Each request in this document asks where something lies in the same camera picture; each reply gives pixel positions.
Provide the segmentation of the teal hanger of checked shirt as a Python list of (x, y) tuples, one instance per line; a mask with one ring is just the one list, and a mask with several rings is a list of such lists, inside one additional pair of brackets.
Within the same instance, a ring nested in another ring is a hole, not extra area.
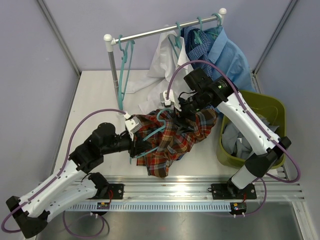
[(199, 45), (202, 45), (203, 42), (202, 42), (202, 39), (201, 39), (201, 36), (200, 36), (200, 32), (203, 30), (203, 22), (202, 22), (202, 19), (201, 17), (197, 17), (197, 20), (199, 22), (199, 30), (194, 30), (193, 33), (194, 33), (194, 42), (196, 44), (199, 44)]

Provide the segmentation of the white shirt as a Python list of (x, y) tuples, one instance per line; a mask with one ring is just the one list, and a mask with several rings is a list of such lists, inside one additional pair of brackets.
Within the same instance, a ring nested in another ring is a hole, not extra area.
[(150, 85), (157, 85), (147, 91), (140, 103), (134, 103), (133, 112), (148, 114), (162, 107), (160, 94), (167, 90), (174, 72), (189, 61), (186, 53), (185, 40), (175, 31), (160, 34), (150, 68), (140, 79), (130, 79), (126, 92), (135, 94)]

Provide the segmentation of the grey shirt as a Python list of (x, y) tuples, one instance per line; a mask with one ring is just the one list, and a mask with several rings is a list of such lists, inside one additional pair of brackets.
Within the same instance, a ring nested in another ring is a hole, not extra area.
[(222, 152), (238, 159), (247, 160), (255, 153), (253, 147), (233, 122), (225, 116), (222, 121), (222, 132), (220, 134)]

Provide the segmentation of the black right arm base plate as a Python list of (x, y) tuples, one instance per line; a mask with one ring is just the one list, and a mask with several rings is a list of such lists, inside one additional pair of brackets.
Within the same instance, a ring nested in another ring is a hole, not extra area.
[(227, 183), (212, 183), (207, 191), (212, 194), (214, 200), (256, 200), (255, 186), (250, 183), (243, 189), (231, 189)]

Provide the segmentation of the dark blue checked shirt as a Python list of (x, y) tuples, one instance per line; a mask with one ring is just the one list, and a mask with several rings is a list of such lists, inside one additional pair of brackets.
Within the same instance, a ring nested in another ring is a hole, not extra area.
[(199, 28), (188, 26), (184, 27), (180, 32), (180, 36), (184, 38), (185, 52), (190, 61), (202, 60), (210, 62), (208, 54), (212, 46), (211, 40), (201, 31), (202, 44), (196, 44), (194, 30), (199, 30)]

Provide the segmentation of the green laundry basket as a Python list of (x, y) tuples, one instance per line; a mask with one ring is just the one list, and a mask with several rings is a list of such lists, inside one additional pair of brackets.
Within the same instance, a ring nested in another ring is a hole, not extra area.
[[(241, 90), (240, 93), (244, 98), (244, 102), (246, 102), (259, 117), (263, 117), (271, 126), (277, 126), (277, 129), (273, 131), (274, 133), (281, 138), (287, 135), (286, 109), (282, 102), (274, 97), (257, 92)], [(230, 122), (226, 116), (222, 118), (216, 155), (222, 165), (239, 169), (244, 165), (245, 160), (236, 157), (235, 154), (230, 155), (222, 145), (222, 134)]]

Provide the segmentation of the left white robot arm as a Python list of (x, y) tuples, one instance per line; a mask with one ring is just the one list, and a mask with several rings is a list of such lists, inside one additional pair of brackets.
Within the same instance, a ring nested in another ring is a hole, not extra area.
[(108, 154), (127, 151), (138, 156), (152, 147), (139, 135), (125, 130), (116, 134), (111, 123), (101, 123), (72, 153), (62, 167), (28, 194), (11, 196), (6, 205), (19, 231), (27, 239), (42, 232), (64, 210), (86, 199), (111, 197), (110, 184), (93, 172)]

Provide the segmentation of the red brown plaid shirt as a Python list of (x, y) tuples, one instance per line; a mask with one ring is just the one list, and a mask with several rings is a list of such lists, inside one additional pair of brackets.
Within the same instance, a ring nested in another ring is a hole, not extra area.
[[(142, 139), (163, 125), (163, 123), (157, 121), (156, 115), (159, 110), (154, 110), (146, 115), (136, 115), (142, 125), (137, 132)], [(194, 132), (177, 133), (178, 126), (174, 123), (174, 112), (164, 111), (159, 117), (165, 120), (166, 127), (164, 132), (158, 132), (147, 140), (151, 144), (151, 148), (148, 150), (155, 147), (158, 147), (158, 149), (143, 157), (136, 158), (136, 165), (146, 167), (149, 176), (167, 177), (169, 168), (174, 161), (180, 160), (186, 153), (191, 151), (195, 144), (208, 137), (212, 128), (216, 125), (218, 114), (211, 108), (196, 113), (195, 117)]]

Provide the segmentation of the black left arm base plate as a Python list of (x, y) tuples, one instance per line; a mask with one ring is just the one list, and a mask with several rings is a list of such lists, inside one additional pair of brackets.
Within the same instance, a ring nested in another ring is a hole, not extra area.
[(124, 196), (125, 185), (122, 183), (110, 183), (108, 188), (98, 189), (93, 197), (89, 200), (122, 200)]

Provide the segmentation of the teal hanger of plaid shirt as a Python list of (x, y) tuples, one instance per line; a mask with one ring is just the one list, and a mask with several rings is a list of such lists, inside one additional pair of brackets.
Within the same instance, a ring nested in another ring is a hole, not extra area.
[[(173, 112), (174, 112), (174, 111), (173, 111), (172, 109), (170, 109), (170, 108), (164, 108), (164, 109), (159, 110), (159, 112), (158, 112), (157, 115), (156, 115), (156, 120), (157, 120), (158, 122), (160, 122), (160, 123), (163, 123), (163, 125), (162, 125), (161, 127), (157, 128), (156, 130), (154, 130), (153, 132), (151, 132), (150, 134), (148, 134), (148, 135), (143, 139), (143, 141), (146, 142), (150, 137), (154, 136), (155, 134), (157, 134), (157, 133), (159, 133), (159, 132), (161, 132), (161, 133), (164, 132), (164, 130), (165, 130), (165, 128), (166, 128), (166, 121), (165, 121), (164, 119), (160, 119), (160, 115), (161, 115), (163, 112), (166, 112), (166, 111), (169, 112), (169, 113), (173, 113)], [(143, 153), (141, 153), (141, 154), (139, 154), (139, 155), (135, 155), (135, 156), (131, 157), (130, 160), (129, 160), (129, 163), (132, 164), (132, 158), (134, 158), (134, 159), (141, 158), (141, 157), (143, 157), (143, 156), (145, 156), (145, 155), (147, 155), (147, 154), (149, 154), (149, 153), (152, 153), (153, 151), (156, 151), (158, 148), (159, 148), (159, 147), (157, 146), (157, 147), (152, 148), (152, 149), (150, 149), (150, 150), (148, 150), (148, 151), (144, 151)]]

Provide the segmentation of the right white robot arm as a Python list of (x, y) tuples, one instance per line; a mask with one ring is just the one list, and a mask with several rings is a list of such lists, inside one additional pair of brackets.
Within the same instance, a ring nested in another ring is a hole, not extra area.
[(287, 153), (292, 142), (286, 136), (278, 136), (262, 122), (228, 77), (212, 80), (201, 68), (197, 68), (183, 79), (194, 94), (186, 100), (179, 100), (181, 116), (191, 117), (212, 106), (235, 125), (253, 150), (253, 154), (226, 183), (228, 195), (239, 198), (247, 185), (262, 178)]

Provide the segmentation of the light blue shirt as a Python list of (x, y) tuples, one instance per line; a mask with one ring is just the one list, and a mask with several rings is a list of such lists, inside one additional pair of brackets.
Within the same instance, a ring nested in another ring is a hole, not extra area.
[(241, 49), (227, 37), (224, 28), (217, 26), (204, 33), (210, 41), (208, 61), (225, 73), (238, 89), (255, 92), (248, 60)]

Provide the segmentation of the teal hanger of white shirt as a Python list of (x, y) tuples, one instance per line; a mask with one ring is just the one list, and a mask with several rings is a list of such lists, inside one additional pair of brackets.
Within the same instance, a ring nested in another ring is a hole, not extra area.
[(168, 38), (168, 41), (169, 41), (169, 43), (171, 45), (171, 48), (172, 48), (172, 50), (173, 50), (173, 52), (175, 54), (175, 57), (177, 59), (179, 59), (179, 54), (178, 54), (176, 48), (178, 48), (179, 50), (182, 50), (182, 43), (181, 43), (181, 39), (180, 39), (181, 38), (181, 26), (180, 26), (180, 23), (178, 21), (175, 24), (177, 26), (178, 33), (177, 33), (177, 35), (174, 35), (174, 43), (171, 40), (170, 36), (168, 36), (167, 38)]

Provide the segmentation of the aluminium mounting rail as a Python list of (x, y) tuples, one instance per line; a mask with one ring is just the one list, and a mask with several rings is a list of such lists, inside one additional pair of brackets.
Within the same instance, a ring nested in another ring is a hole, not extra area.
[[(213, 183), (224, 183), (228, 175), (169, 176), (104, 176), (109, 183), (124, 184), (123, 199), (151, 201), (204, 201), (212, 199), (208, 191)], [(305, 195), (301, 185), (284, 183), (269, 176), (263, 178), (268, 202), (303, 202)]]

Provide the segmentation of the teal hanger of grey shirt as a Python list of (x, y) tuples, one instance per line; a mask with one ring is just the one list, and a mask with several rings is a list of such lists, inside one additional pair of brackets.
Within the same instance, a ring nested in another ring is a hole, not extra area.
[[(127, 92), (127, 85), (129, 81), (131, 64), (133, 59), (133, 51), (135, 46), (135, 41), (129, 40), (126, 42), (125, 47), (122, 48), (122, 41), (121, 41), (122, 37), (123, 36), (121, 34), (118, 36), (118, 39), (119, 39), (118, 47), (119, 47), (119, 50), (122, 52), (122, 57), (121, 57), (121, 67), (120, 67), (120, 73), (118, 78), (118, 90), (117, 90), (117, 103), (121, 111), (124, 109), (123, 101), (125, 99), (125, 95)], [(126, 64), (127, 64), (127, 70), (126, 70), (126, 77), (124, 79)]]

